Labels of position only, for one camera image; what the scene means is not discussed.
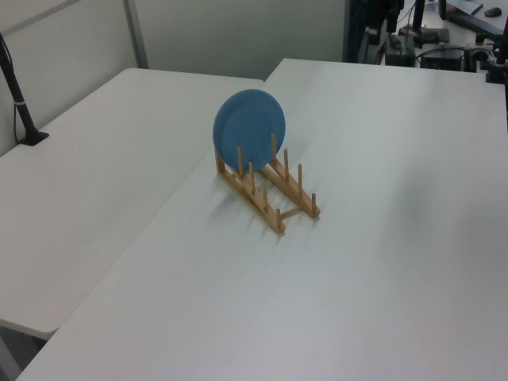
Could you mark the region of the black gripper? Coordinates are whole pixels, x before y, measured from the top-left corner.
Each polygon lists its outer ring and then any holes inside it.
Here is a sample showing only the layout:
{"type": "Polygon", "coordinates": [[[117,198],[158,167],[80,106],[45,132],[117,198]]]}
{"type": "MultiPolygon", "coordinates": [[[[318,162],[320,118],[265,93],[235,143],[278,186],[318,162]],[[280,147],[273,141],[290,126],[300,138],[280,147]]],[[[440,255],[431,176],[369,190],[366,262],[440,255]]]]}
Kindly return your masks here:
{"type": "Polygon", "coordinates": [[[381,22],[381,32],[387,31],[387,19],[388,19],[388,32],[394,33],[398,24],[398,12],[399,4],[398,0],[381,0],[380,9],[383,12],[383,20],[381,22]]]}

